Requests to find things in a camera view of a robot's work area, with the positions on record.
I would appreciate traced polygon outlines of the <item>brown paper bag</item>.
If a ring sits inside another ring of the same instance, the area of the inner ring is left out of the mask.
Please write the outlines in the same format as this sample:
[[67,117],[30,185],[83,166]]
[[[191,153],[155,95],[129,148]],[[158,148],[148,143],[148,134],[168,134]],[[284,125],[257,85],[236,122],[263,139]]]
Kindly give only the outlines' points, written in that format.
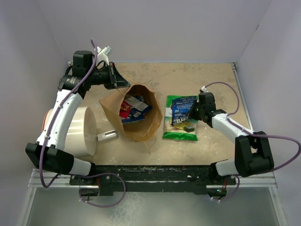
[[[131,81],[130,87],[118,88],[116,91],[100,99],[99,103],[104,110],[106,118],[118,133],[132,141],[146,143],[153,137],[156,137],[163,114],[156,93],[153,90],[130,78],[128,80]],[[144,115],[143,120],[123,124],[119,116],[122,101],[126,96],[134,95],[142,95],[152,109]]]

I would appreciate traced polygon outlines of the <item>blue Kettle chips bag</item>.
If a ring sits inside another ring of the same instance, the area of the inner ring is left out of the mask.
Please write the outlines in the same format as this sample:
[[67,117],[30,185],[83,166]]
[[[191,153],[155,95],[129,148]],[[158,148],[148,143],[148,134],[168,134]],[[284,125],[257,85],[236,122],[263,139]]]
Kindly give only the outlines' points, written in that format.
[[179,97],[172,101],[172,125],[188,120],[188,112],[197,100],[196,96]]

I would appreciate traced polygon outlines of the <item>green Chuba snack bag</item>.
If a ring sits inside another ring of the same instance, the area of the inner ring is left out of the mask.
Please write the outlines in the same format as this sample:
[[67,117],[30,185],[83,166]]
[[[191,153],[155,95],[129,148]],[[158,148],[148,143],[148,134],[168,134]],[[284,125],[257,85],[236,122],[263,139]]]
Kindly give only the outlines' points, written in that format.
[[197,141],[196,128],[198,121],[194,119],[189,119],[183,121],[179,124],[172,125],[172,101],[176,98],[183,96],[173,96],[169,95],[166,98],[166,111],[165,111],[165,124],[164,124],[164,139],[173,140],[188,140]]

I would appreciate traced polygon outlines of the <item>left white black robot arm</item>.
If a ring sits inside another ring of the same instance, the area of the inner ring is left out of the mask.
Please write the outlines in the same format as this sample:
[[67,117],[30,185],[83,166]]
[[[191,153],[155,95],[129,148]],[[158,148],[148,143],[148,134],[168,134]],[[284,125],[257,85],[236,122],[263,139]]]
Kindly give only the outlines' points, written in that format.
[[73,116],[91,86],[104,85],[106,89],[130,87],[117,71],[113,62],[108,60],[110,47],[98,48],[97,55],[91,51],[76,51],[73,65],[60,79],[55,106],[46,128],[35,143],[28,143],[25,152],[33,165],[63,175],[80,175],[87,185],[96,181],[95,165],[75,158],[64,151],[67,132]]

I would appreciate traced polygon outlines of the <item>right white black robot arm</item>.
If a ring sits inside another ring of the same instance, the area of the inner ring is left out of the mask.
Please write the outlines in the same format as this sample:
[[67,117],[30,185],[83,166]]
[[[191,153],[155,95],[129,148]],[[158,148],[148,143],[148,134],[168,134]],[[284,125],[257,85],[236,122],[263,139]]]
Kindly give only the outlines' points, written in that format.
[[189,117],[206,123],[221,132],[235,144],[234,158],[212,163],[209,179],[220,184],[226,176],[248,177],[266,173],[274,169],[274,161],[266,134],[254,132],[242,125],[234,126],[222,109],[216,109],[215,98],[211,92],[200,92],[192,105]]

